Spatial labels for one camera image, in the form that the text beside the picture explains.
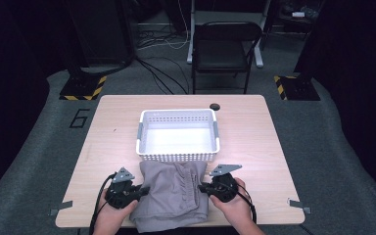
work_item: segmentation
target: black curtain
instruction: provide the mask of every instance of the black curtain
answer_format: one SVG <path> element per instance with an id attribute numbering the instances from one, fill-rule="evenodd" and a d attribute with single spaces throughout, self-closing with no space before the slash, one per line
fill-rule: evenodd
<path id="1" fill-rule="evenodd" d="M 46 78 L 66 69 L 50 40 L 48 21 L 39 4 L 0 0 L 0 178 L 45 105 L 49 92 Z M 52 4 L 63 9 L 61 0 L 52 0 Z M 66 12 L 59 14 L 66 19 L 65 27 L 71 27 Z M 75 41 L 73 30 L 67 32 Z M 71 49 L 79 58 L 79 49 Z"/>
<path id="2" fill-rule="evenodd" d="M 330 92 L 348 141 L 376 181 L 376 1 L 326 0 L 296 70 Z"/>

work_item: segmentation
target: metal bracket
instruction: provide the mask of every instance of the metal bracket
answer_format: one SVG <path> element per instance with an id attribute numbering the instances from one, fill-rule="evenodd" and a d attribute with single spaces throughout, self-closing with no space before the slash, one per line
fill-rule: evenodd
<path id="1" fill-rule="evenodd" d="M 239 169 L 242 166 L 240 164 L 219 164 L 215 169 L 210 172 L 210 176 L 219 176 Z"/>
<path id="2" fill-rule="evenodd" d="M 72 207 L 72 201 L 63 202 L 63 203 L 59 204 L 56 209 L 50 209 L 48 211 L 48 215 L 49 216 L 56 215 L 59 212 L 59 210 L 67 209 L 67 208 L 71 208 L 71 207 Z"/>
<path id="3" fill-rule="evenodd" d="M 135 176 L 131 174 L 127 169 L 122 167 L 112 180 L 112 183 L 119 183 L 127 180 L 134 179 Z"/>
<path id="4" fill-rule="evenodd" d="M 301 203 L 301 202 L 293 201 L 291 199 L 288 199 L 288 203 L 289 203 L 289 206 L 291 206 L 293 208 L 300 208 L 300 209 L 302 209 L 304 211 L 304 213 L 312 213 L 312 209 L 311 208 L 305 208 L 304 204 Z"/>

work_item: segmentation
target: small black object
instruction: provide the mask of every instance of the small black object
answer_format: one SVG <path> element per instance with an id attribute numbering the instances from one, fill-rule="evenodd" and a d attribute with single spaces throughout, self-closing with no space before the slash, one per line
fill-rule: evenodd
<path id="1" fill-rule="evenodd" d="M 287 76 L 279 76 L 276 84 L 282 85 L 287 100 L 299 101 L 319 101 L 320 97 L 316 92 L 310 79 L 303 76 L 289 78 Z"/>
<path id="2" fill-rule="evenodd" d="M 214 176 L 211 183 L 202 183 L 198 188 L 202 193 L 218 197 L 223 203 L 230 202 L 238 192 L 237 182 L 230 173 Z"/>
<path id="3" fill-rule="evenodd" d="M 219 111 L 220 109 L 220 105 L 219 104 L 216 104 L 216 103 L 212 103 L 210 104 L 210 109 L 214 110 L 214 111 Z"/>
<path id="4" fill-rule="evenodd" d="M 142 196 L 148 195 L 149 187 L 142 188 L 142 185 L 135 186 L 132 183 L 131 180 L 112 182 L 105 197 L 109 205 L 116 209 L 122 209 L 133 200 L 139 201 Z"/>

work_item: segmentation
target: cloth wrinkle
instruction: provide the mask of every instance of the cloth wrinkle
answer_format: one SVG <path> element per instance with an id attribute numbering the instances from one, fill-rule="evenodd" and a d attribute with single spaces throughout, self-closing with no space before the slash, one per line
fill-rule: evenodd
<path id="1" fill-rule="evenodd" d="M 198 189 L 206 168 L 206 162 L 141 162 L 142 187 L 151 189 L 130 215 L 138 232 L 163 231 L 206 221 L 209 199 Z"/>

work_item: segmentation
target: black chair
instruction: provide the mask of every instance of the black chair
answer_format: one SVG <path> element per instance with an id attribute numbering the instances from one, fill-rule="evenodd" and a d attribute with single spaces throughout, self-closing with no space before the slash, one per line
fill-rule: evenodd
<path id="1" fill-rule="evenodd" d="M 243 93 L 246 94 L 255 47 L 260 38 L 261 28 L 256 23 L 213 22 L 197 26 L 192 55 L 193 93 L 200 89 L 243 89 Z M 245 72 L 246 78 L 244 85 L 240 86 L 232 83 L 222 84 L 217 79 L 211 86 L 197 88 L 197 72 L 234 73 L 233 82 L 237 73 Z"/>

